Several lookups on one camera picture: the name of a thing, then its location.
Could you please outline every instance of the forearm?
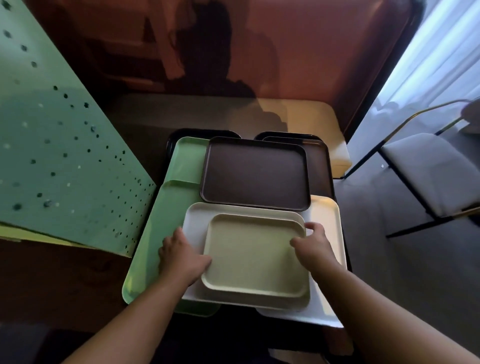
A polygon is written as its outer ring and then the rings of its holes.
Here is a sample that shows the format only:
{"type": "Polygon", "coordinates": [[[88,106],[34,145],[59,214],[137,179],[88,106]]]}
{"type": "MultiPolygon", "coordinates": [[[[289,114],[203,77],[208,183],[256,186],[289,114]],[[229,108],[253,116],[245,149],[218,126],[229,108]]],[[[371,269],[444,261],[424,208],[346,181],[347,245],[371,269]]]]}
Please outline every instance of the forearm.
{"type": "Polygon", "coordinates": [[[186,288],[159,279],[65,363],[149,363],[186,288]]]}
{"type": "Polygon", "coordinates": [[[480,363],[454,341],[336,267],[312,272],[340,321],[372,363],[480,363]]]}

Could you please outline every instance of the hand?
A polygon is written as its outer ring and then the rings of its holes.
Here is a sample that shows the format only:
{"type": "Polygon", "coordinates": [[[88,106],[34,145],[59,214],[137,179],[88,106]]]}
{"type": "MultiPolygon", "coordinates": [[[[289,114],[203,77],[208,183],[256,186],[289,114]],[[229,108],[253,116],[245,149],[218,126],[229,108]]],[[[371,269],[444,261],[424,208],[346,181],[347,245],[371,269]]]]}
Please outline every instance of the hand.
{"type": "Polygon", "coordinates": [[[212,262],[208,255],[198,254],[188,242],[183,230],[178,227],[173,236],[163,239],[160,255],[159,277],[165,280],[180,280],[187,286],[194,283],[212,262]]]}
{"type": "Polygon", "coordinates": [[[305,227],[312,229],[313,234],[306,238],[290,240],[290,245],[295,248],[295,254],[300,263],[310,272],[326,266],[341,266],[337,262],[332,246],[325,236],[324,227],[317,222],[306,222],[305,227]]]}

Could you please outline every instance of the person's left arm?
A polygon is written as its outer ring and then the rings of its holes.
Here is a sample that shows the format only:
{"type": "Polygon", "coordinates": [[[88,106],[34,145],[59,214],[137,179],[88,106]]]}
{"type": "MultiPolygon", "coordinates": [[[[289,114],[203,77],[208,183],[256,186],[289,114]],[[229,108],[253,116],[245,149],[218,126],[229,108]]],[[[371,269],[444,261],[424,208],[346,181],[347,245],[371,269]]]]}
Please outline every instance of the person's left arm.
{"type": "Polygon", "coordinates": [[[159,249],[158,280],[107,326],[69,356],[64,364],[147,364],[187,290],[209,266],[211,258],[197,254],[181,228],[159,249]]]}

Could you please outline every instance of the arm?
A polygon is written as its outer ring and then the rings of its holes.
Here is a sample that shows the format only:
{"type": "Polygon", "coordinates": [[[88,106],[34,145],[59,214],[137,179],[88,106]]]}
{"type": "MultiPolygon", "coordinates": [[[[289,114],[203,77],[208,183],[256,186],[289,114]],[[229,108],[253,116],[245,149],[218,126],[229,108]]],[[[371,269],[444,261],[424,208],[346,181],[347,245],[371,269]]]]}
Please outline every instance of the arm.
{"type": "Polygon", "coordinates": [[[158,280],[122,313],[68,357],[65,364],[149,363],[177,302],[211,262],[188,244],[181,228],[159,249],[158,280]]]}
{"type": "Polygon", "coordinates": [[[321,224],[290,242],[360,351],[371,363],[480,364],[480,359],[344,269],[321,224]]]}

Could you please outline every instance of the perforated panel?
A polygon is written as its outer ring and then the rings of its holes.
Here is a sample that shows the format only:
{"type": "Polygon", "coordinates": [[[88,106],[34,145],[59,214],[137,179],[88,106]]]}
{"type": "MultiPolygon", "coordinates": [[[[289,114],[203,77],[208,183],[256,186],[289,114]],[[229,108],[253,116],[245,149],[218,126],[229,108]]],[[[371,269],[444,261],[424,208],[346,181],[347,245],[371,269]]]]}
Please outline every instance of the perforated panel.
{"type": "Polygon", "coordinates": [[[131,256],[155,184],[25,5],[0,4],[0,221],[131,256]]]}

